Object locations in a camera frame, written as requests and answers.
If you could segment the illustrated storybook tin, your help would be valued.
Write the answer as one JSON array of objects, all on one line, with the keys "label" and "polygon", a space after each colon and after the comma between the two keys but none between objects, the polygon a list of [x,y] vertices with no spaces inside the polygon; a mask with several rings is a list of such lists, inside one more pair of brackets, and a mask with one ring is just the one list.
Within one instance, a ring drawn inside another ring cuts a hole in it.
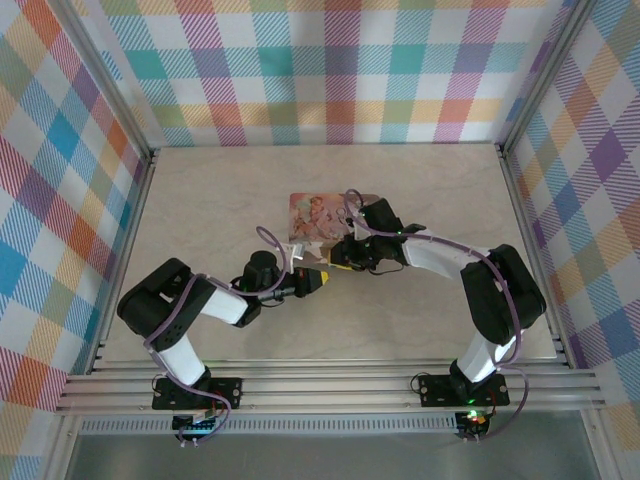
[{"label": "illustrated storybook tin", "polygon": [[301,260],[307,264],[329,263],[331,249],[352,234],[349,212],[353,213],[362,203],[379,199],[374,194],[345,197],[343,193],[292,193],[289,198],[289,243],[301,245]]}]

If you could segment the grey metal panel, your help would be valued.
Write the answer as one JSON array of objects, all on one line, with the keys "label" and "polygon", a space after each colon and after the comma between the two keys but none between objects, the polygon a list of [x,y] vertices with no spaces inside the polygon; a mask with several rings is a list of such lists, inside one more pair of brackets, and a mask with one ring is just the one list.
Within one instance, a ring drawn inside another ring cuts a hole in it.
[{"label": "grey metal panel", "polygon": [[64,479],[601,480],[582,448],[446,445],[434,435],[230,435],[199,448],[164,436],[83,436]]}]

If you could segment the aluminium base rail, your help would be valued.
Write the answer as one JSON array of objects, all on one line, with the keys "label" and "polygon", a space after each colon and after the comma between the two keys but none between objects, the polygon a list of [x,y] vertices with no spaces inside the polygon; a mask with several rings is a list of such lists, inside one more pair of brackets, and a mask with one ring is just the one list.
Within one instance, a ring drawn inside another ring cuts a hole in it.
[{"label": "aluminium base rail", "polygon": [[[386,413],[416,412],[414,375],[447,373],[448,364],[427,360],[221,360],[209,362],[220,377],[240,377],[240,412]],[[156,368],[148,361],[96,362],[88,375],[68,378],[58,414],[149,413]],[[558,360],[533,361],[505,374],[511,404],[534,411],[602,407],[594,372]]]}]

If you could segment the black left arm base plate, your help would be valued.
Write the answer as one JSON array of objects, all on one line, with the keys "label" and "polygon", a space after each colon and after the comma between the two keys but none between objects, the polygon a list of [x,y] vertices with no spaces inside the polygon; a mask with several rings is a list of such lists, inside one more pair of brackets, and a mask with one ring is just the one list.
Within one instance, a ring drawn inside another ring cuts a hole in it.
[{"label": "black left arm base plate", "polygon": [[152,387],[151,408],[153,410],[204,410],[215,407],[221,409],[224,403],[213,399],[211,395],[225,398],[232,409],[238,409],[242,397],[242,379],[238,377],[209,378],[201,380],[194,390],[207,392],[207,395],[195,394],[178,386],[168,378],[157,379]]}]

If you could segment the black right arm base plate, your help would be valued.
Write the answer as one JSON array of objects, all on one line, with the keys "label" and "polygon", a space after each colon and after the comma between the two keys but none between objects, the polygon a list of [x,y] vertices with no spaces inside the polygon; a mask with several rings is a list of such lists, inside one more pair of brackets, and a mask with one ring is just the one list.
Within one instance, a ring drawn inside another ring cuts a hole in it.
[{"label": "black right arm base plate", "polygon": [[422,407],[508,406],[510,397],[503,375],[470,383],[451,375],[421,375],[418,393]]}]

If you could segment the aluminium frame post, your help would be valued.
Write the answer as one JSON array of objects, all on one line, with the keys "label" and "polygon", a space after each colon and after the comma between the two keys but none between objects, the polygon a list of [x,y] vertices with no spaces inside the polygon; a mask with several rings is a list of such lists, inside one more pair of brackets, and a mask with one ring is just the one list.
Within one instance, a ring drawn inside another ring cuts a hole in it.
[{"label": "aluminium frame post", "polygon": [[598,0],[568,1],[567,5],[560,8],[548,38],[540,47],[495,144],[501,159],[509,157],[525,133],[535,110],[562,67],[571,46]]},{"label": "aluminium frame post", "polygon": [[153,165],[155,149],[148,143],[143,130],[117,87],[114,77],[107,68],[102,55],[86,30],[81,17],[73,7],[71,0],[48,0],[48,3],[72,44],[77,49],[99,91],[112,108],[128,139],[135,146],[145,163]]}]

